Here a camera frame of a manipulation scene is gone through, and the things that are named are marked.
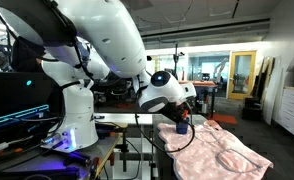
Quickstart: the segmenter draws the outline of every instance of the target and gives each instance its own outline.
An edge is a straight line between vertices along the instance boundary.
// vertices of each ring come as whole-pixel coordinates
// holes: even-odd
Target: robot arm
[[[146,111],[160,112],[178,123],[182,120],[183,102],[196,96],[191,83],[180,85],[168,72],[157,72],[151,77],[147,74],[143,41],[119,0],[0,0],[0,17],[9,29],[14,30],[12,35],[18,34],[44,46],[60,61],[43,62],[48,75],[61,86],[71,84],[63,92],[69,114],[58,133],[68,134],[69,141],[61,147],[62,151],[83,148],[97,140],[87,135],[91,132],[88,127],[94,123],[90,121],[94,112],[92,93],[79,84],[72,84],[83,77],[77,76],[81,72],[90,79],[95,74],[91,68],[95,64],[89,61],[89,52],[79,38],[96,49],[114,74],[133,78],[135,92],[140,95],[139,105]],[[77,129],[87,134],[77,133]]]

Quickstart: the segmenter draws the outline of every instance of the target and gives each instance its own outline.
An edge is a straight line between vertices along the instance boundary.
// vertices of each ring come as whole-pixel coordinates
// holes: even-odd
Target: pink fabric
[[[160,123],[158,129],[166,149],[171,151],[185,146],[192,137],[190,127],[184,135],[176,133],[175,125]],[[195,131],[195,139],[186,149],[169,153],[179,179],[258,180],[268,167],[273,167],[273,163],[246,147],[215,121],[197,125]]]

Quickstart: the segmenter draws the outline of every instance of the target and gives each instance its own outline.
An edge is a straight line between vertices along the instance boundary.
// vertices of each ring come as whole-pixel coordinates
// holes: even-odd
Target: door
[[[228,98],[244,99],[253,89],[256,51],[233,52],[230,63]]]

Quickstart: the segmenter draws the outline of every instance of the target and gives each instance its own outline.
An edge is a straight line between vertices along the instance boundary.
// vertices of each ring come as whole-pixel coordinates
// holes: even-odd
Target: floor
[[[269,169],[266,173],[267,180],[294,180],[294,135],[287,132],[278,124],[271,126],[260,120],[241,119],[242,101],[228,100],[223,97],[217,97],[215,101],[215,113],[224,115],[233,115],[238,124],[220,123],[220,125],[238,137],[246,146],[269,159],[274,163],[274,169]],[[100,106],[95,109],[98,112],[133,112],[132,108],[117,108],[115,106]],[[143,169],[142,179],[149,179],[145,174],[150,171],[149,168]],[[133,177],[128,173],[124,177],[121,172],[115,171],[117,179]]]

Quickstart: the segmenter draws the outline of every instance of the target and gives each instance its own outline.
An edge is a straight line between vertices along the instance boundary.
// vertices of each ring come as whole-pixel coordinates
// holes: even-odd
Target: desk
[[[105,137],[105,139],[99,139],[95,144],[89,146],[84,149],[80,149],[77,152],[80,152],[84,155],[90,156],[90,159],[95,157],[99,157],[101,159],[101,163],[97,166],[96,170],[96,177],[99,176],[100,172],[102,171],[105,163],[107,162],[110,155],[113,153],[116,144],[121,139],[121,134],[116,134],[116,136]],[[39,153],[43,152],[43,149],[38,148],[27,154],[16,158],[8,163],[0,164],[0,170],[6,167],[10,167],[11,165],[17,164],[22,162],[30,157],[33,157]],[[23,164],[14,166],[12,168],[6,169],[3,172],[6,173],[18,173],[23,171],[41,171],[41,170],[59,170],[65,169],[66,166],[63,165],[63,161],[66,158],[66,154],[62,154],[59,152],[54,151],[47,156],[39,156],[35,159],[27,161]],[[85,167],[78,163],[72,163],[67,167],[76,167],[79,168],[79,178],[80,179],[89,179],[90,178],[90,167]]]
[[[211,107],[210,107],[210,117],[214,116],[214,107],[215,107],[215,94],[217,90],[217,85],[213,81],[179,81],[179,84],[185,84],[191,82],[197,92],[197,88],[207,88],[212,89],[212,96],[211,96]]]

